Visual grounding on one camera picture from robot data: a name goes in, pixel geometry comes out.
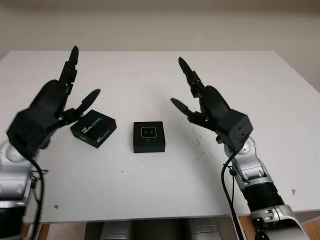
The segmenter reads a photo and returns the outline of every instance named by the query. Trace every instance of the small black box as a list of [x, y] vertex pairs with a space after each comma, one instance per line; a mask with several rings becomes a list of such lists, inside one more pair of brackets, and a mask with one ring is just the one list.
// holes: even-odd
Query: small black box
[[162, 121], [133, 123], [133, 151], [135, 153], [159, 153], [166, 148]]
[[70, 127], [72, 134], [77, 139], [95, 148], [100, 147], [116, 128], [116, 120], [95, 110], [90, 110]]

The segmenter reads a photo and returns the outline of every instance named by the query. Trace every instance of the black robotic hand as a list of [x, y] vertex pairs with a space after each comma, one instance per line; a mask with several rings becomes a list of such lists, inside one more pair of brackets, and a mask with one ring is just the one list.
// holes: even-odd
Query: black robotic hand
[[179, 57], [179, 65], [186, 76], [194, 98], [199, 98], [201, 112], [192, 112], [175, 98], [173, 104], [185, 115], [189, 122], [217, 133], [217, 142], [226, 144], [233, 152], [241, 150], [249, 138], [253, 127], [247, 115], [230, 109], [227, 102], [213, 86], [204, 86], [195, 71]]
[[59, 80], [47, 82], [30, 106], [18, 112], [6, 132], [10, 144], [26, 159], [34, 158], [39, 149], [46, 148], [58, 128], [80, 119], [100, 93], [96, 89], [77, 109], [64, 111], [76, 79], [78, 55], [78, 47], [74, 46]]

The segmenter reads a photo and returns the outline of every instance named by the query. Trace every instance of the silver robotic arm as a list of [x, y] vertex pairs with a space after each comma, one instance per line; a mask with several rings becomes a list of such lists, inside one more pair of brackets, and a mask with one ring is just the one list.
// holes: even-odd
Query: silver robotic arm
[[[232, 151], [227, 145], [228, 157]], [[249, 137], [232, 159], [235, 180], [247, 200], [250, 218], [257, 230], [256, 240], [309, 240], [291, 207], [284, 204], [263, 162], [256, 144]]]
[[256, 229], [255, 240], [308, 240], [290, 206], [279, 196], [266, 167], [257, 157], [256, 144], [250, 137], [253, 127], [249, 117], [231, 109], [213, 86], [204, 86], [197, 73], [181, 57], [179, 65], [193, 97], [199, 98], [200, 112], [190, 111], [175, 98], [171, 101], [189, 122], [214, 131], [217, 143], [224, 144], [229, 159], [222, 167], [221, 182], [238, 238], [243, 240], [244, 236], [225, 185], [225, 170], [229, 163], [251, 211], [250, 217]]
[[27, 161], [8, 141], [0, 146], [0, 239], [22, 239], [23, 216], [36, 178]]

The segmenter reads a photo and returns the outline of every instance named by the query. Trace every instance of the realsense logo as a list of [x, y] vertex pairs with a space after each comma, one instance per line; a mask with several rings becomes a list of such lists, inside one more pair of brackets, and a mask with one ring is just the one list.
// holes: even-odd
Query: realsense logo
[[102, 120], [101, 117], [98, 117], [93, 123], [91, 123], [91, 125], [89, 127], [84, 127], [81, 132], [83, 132], [84, 134], [87, 133], [90, 129], [92, 129], [98, 122], [100, 122]]

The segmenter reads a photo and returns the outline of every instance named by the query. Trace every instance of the table leg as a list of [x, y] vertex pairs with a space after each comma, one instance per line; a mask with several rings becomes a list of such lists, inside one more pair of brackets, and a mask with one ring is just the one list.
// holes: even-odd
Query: table leg
[[31, 226], [31, 224], [23, 224], [22, 233], [23, 233], [24, 237], [26, 237], [28, 235], [30, 226]]
[[37, 240], [46, 240], [49, 233], [50, 224], [42, 224]]

